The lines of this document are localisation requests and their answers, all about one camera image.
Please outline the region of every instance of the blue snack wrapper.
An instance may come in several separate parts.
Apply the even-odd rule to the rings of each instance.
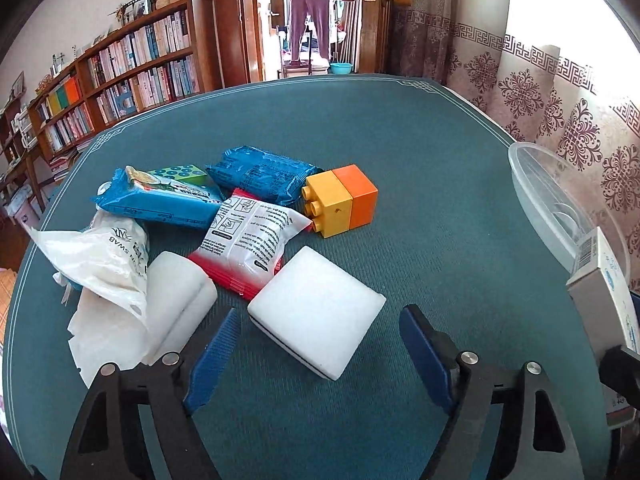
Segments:
[[[219,163],[207,165],[205,170],[220,187],[239,187],[263,202],[285,207],[295,206],[306,178],[322,171],[306,162],[251,146],[226,150]]]
[[[224,198],[219,189],[185,184],[131,166],[118,168],[111,186],[91,198],[116,215],[206,229]]]

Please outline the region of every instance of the green tablecloth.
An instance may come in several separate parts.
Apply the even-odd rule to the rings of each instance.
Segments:
[[[417,479],[446,421],[398,335],[400,310],[418,303],[459,348],[507,367],[542,364],[586,477],[599,479],[610,437],[596,365],[564,286],[567,274],[514,193],[510,142],[426,80],[320,76],[231,88],[98,136],[42,228],[85,227],[95,212],[89,197],[126,164],[203,166],[242,144],[322,168],[356,163],[380,190],[373,224],[327,240],[301,234],[285,258],[309,245],[384,294],[386,305],[334,383],[267,339],[249,322],[246,302],[221,291],[218,303],[240,310],[242,335],[212,401],[194,419],[222,478]],[[152,226],[152,255],[186,254],[203,235]],[[60,304],[53,272],[31,245],[14,290],[3,371],[12,441],[50,480],[86,392],[67,345],[78,296]],[[157,454],[158,444],[150,445]]]

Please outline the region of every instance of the toy building block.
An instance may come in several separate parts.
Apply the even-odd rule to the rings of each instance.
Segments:
[[[371,223],[376,209],[378,190],[355,164],[333,170],[344,188],[353,198],[349,229]]]
[[[315,232],[328,238],[349,230],[353,200],[332,171],[308,176],[302,198]]]
[[[207,183],[207,174],[193,164],[162,168],[162,170],[153,170],[149,171],[149,173],[155,176],[164,176],[172,180],[193,184],[194,186],[204,186]]]

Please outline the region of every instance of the red and white package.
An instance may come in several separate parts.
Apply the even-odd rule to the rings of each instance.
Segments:
[[[252,300],[282,266],[285,244],[311,220],[236,189],[188,256],[220,286]]]

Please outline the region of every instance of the white border line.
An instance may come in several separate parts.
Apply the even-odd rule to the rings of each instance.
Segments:
[[[122,122],[120,122],[119,124],[117,124],[117,126],[115,126],[114,128],[112,128],[111,130],[107,130],[105,133],[103,134],[99,134],[97,137],[95,137],[94,142],[92,142],[91,146],[89,147],[89,149],[85,152],[85,154],[82,156],[82,158],[78,161],[77,164],[75,164],[71,170],[71,172],[66,176],[65,181],[62,183],[62,185],[58,188],[58,191],[56,193],[55,199],[53,200],[53,202],[49,205],[49,207],[47,207],[46,209],[46,215],[44,217],[44,220],[42,221],[42,224],[40,225],[40,229],[44,230],[47,225],[49,224],[49,220],[51,218],[51,216],[53,215],[53,212],[56,210],[56,207],[58,206],[58,203],[60,202],[60,199],[62,198],[62,196],[64,195],[66,189],[68,188],[69,184],[71,183],[71,181],[73,180],[73,178],[75,177],[76,173],[80,170],[80,168],[82,168],[82,165],[85,163],[85,161],[89,158],[89,155],[91,155],[94,152],[97,152],[105,143],[107,143],[109,140],[113,139],[113,137],[121,134],[124,130],[126,130],[129,126],[132,126],[133,124],[137,124],[140,121],[144,121],[148,118],[151,117],[155,117],[156,115],[162,114],[164,112],[167,112],[169,110],[173,110],[174,108],[180,108],[183,106],[187,106],[193,103],[197,103],[200,101],[204,101],[204,100],[208,100],[208,99],[213,99],[216,97],[222,97],[222,96],[226,96],[229,94],[235,94],[238,92],[245,92],[245,91],[251,91],[251,90],[257,90],[257,89],[261,89],[261,88],[266,88],[266,87],[270,87],[270,86],[282,86],[282,85],[287,85],[287,84],[300,84],[300,83],[305,83],[305,84],[309,84],[309,83],[314,83],[314,82],[325,82],[327,80],[327,78],[325,78],[324,76],[318,76],[317,78],[305,78],[305,77],[300,77],[300,78],[292,78],[292,79],[286,79],[286,80],[278,80],[278,81],[273,81],[273,82],[267,82],[267,83],[262,83],[262,84],[251,84],[251,85],[243,85],[243,86],[238,86],[238,87],[233,87],[233,88],[229,88],[229,89],[224,89],[224,90],[219,90],[217,92],[214,93],[209,93],[209,94],[203,94],[201,96],[195,96],[193,98],[190,99],[186,99],[177,103],[172,103],[172,104],[168,104],[166,106],[163,107],[159,107],[156,108],[155,110],[150,110],[148,112],[144,112],[140,115],[137,115],[135,117],[132,117],[130,119],[125,119]],[[498,132],[496,132],[494,129],[491,128],[491,126],[485,122],[485,121],[481,121],[481,119],[475,115],[473,113],[474,110],[474,106],[471,105],[466,99],[462,98],[460,95],[458,95],[457,93],[441,87],[438,84],[432,84],[431,82],[425,81],[425,80],[414,80],[414,79],[398,79],[395,77],[384,77],[384,76],[357,76],[357,77],[335,77],[335,78],[331,78],[332,82],[359,82],[359,81],[391,81],[394,82],[396,84],[401,84],[402,86],[411,86],[417,90],[429,93],[429,94],[439,94],[441,97],[443,97],[444,99],[446,99],[447,101],[451,102],[453,105],[455,105],[457,108],[459,108],[460,110],[462,110],[466,115],[468,115],[469,117],[471,117],[473,120],[475,120],[478,124],[480,124],[485,130],[487,130],[489,133],[492,134],[492,136],[494,136],[496,139],[498,139],[503,145],[505,146],[509,146],[510,142],[500,136],[500,134]],[[465,103],[468,104],[468,106],[465,106],[463,103],[461,103],[459,100],[453,99],[450,94],[455,95],[459,100],[463,100]],[[481,114],[481,116],[484,116],[484,118],[488,119],[488,121],[490,121],[491,123],[493,123],[498,129],[501,130],[501,127],[495,123],[495,121],[493,121],[491,118],[489,118],[486,114],[482,113],[480,110],[475,110],[476,113]],[[34,244],[31,244],[31,250],[29,251],[29,253],[26,255],[26,264],[24,266],[24,270],[20,276],[20,282],[18,282],[17,284],[17,291],[15,292],[15,301],[14,304],[12,304],[12,312],[11,312],[11,322],[9,323],[7,330],[6,330],[6,339],[5,339],[5,344],[4,344],[4,359],[6,360],[6,364],[5,366],[7,366],[7,374],[6,374],[6,384],[4,384],[4,405],[5,405],[5,409],[6,409],[6,418],[7,418],[7,426],[9,428],[12,428],[13,430],[13,434],[14,434],[14,447],[15,450],[17,451],[18,455],[20,456],[21,460],[24,462],[24,455],[22,453],[22,446],[20,445],[20,438],[18,436],[18,431],[16,428],[16,424],[15,424],[15,413],[14,413],[14,402],[12,399],[12,361],[13,361],[13,351],[12,351],[12,347],[13,347],[13,341],[14,341],[14,333],[15,333],[15,323],[16,323],[16,319],[17,319],[17,313],[18,310],[20,308],[20,299],[22,297],[22,291],[24,290],[24,284],[26,282],[27,279],[27,275],[29,273],[29,270],[31,268],[31,262],[33,261],[33,257],[34,254],[36,252],[37,248]]]

